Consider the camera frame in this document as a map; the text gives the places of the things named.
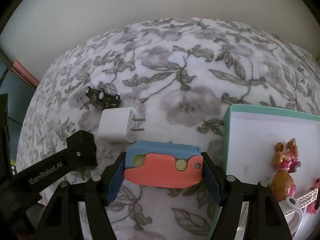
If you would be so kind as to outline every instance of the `white fleece blanket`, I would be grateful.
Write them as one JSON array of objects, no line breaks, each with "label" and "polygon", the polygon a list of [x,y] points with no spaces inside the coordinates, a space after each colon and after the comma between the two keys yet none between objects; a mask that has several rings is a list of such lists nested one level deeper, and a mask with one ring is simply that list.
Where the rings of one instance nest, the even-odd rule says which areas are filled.
[{"label": "white fleece blanket", "polygon": [[[145,132],[139,139],[200,145],[221,163],[223,115],[231,104],[319,109],[319,66],[305,50],[246,24],[200,18],[161,19],[87,40],[52,63],[29,106],[17,170],[66,147],[79,129],[95,135],[99,166],[70,172],[42,192],[47,204],[62,180],[86,181],[128,145],[97,137],[101,112],[84,88],[105,88],[133,106]],[[107,208],[118,239],[205,239],[214,204],[203,183],[186,189],[124,181]],[[91,239],[80,206],[85,239]]]}]

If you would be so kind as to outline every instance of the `black cable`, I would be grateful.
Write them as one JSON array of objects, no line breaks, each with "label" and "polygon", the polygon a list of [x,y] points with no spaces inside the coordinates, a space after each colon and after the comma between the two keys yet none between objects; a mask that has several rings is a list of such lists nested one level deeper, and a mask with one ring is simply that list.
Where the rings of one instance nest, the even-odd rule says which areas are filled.
[{"label": "black cable", "polygon": [[8,116],[8,118],[9,118],[11,121],[13,121],[13,122],[15,122],[15,123],[17,123],[17,124],[19,124],[19,125],[21,125],[21,126],[22,126],[22,123],[17,122],[16,120],[12,119],[12,118],[11,118],[11,117],[9,117],[9,116]]},{"label": "black cable", "polygon": [[4,70],[3,74],[2,74],[2,77],[0,78],[0,87],[2,86],[4,78],[5,78],[5,76],[7,75],[8,72],[9,72],[9,69],[5,68],[5,70]]}]

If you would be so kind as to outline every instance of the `pink tube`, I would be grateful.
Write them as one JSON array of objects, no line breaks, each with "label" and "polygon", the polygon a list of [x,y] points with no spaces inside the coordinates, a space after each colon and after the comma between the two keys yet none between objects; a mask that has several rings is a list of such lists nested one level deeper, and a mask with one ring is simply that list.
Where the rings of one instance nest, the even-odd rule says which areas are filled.
[{"label": "pink tube", "polygon": [[18,61],[14,61],[12,66],[34,87],[37,88],[39,81]]}]

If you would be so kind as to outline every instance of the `white power adapter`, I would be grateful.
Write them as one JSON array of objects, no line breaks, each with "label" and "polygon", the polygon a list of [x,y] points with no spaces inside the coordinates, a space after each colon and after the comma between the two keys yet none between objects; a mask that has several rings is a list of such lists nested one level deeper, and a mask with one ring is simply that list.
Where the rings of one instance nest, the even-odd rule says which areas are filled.
[{"label": "white power adapter", "polygon": [[145,121],[138,118],[133,107],[105,109],[102,111],[98,136],[108,142],[133,143],[137,138],[137,122]]}]

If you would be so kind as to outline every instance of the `screw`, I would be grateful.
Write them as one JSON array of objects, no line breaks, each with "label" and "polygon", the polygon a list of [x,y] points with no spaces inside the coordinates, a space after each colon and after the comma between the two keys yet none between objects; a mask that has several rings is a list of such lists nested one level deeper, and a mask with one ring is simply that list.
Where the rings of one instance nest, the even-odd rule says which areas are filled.
[{"label": "screw", "polygon": [[60,187],[66,187],[66,186],[68,186],[68,182],[64,180],[63,182],[61,182],[61,183],[59,184],[59,186],[60,186]]},{"label": "screw", "polygon": [[100,175],[94,175],[93,177],[92,177],[92,180],[93,181],[99,181],[101,179],[101,176]]},{"label": "screw", "polygon": [[289,201],[290,201],[293,205],[296,204],[296,201],[295,201],[293,198],[289,198]]},{"label": "screw", "polygon": [[267,187],[268,186],[268,183],[266,181],[261,181],[260,182],[260,185],[263,186],[263,187]]},{"label": "screw", "polygon": [[232,176],[232,175],[228,175],[227,176],[227,180],[230,181],[230,182],[233,182],[236,180],[236,177],[235,176]]}]

